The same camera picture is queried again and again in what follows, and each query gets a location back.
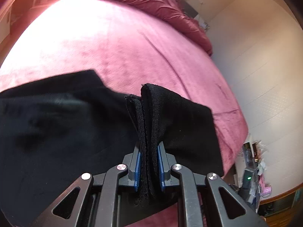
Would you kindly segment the black pants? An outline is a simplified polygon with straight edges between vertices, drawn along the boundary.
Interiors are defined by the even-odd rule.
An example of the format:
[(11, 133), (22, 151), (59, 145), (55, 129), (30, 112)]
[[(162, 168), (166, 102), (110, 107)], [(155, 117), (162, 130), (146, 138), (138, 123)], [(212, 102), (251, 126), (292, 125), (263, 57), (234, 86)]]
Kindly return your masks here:
[(122, 198), (122, 222), (136, 222), (176, 202), (161, 191), (161, 142), (193, 172), (224, 174), (211, 110), (164, 87), (117, 93), (88, 70), (3, 91), (1, 211), (28, 226), (81, 174), (106, 172), (138, 145), (139, 188)]

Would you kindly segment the cluttered items beside bed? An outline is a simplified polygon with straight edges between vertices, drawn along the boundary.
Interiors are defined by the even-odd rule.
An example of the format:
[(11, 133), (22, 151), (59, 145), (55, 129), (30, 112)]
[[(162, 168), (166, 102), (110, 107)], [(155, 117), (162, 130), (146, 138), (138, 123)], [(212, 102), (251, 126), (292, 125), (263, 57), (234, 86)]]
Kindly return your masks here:
[(255, 211), (258, 211), (261, 200), (272, 193), (272, 187), (265, 182), (264, 177), (265, 152), (265, 145), (249, 134), (235, 160), (235, 182), (239, 187), (239, 195)]

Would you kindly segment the pink bed blanket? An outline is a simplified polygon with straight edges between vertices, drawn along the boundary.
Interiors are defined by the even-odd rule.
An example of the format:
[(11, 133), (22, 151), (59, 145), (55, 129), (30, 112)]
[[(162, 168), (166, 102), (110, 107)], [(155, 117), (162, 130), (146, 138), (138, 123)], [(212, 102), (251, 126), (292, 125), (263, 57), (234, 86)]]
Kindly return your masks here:
[(164, 87), (208, 107), (224, 175), (248, 127), (229, 85), (199, 45), (167, 22), (115, 0), (61, 0), (20, 36), (1, 66), (1, 93), (30, 82), (94, 71), (108, 89), (140, 96)]

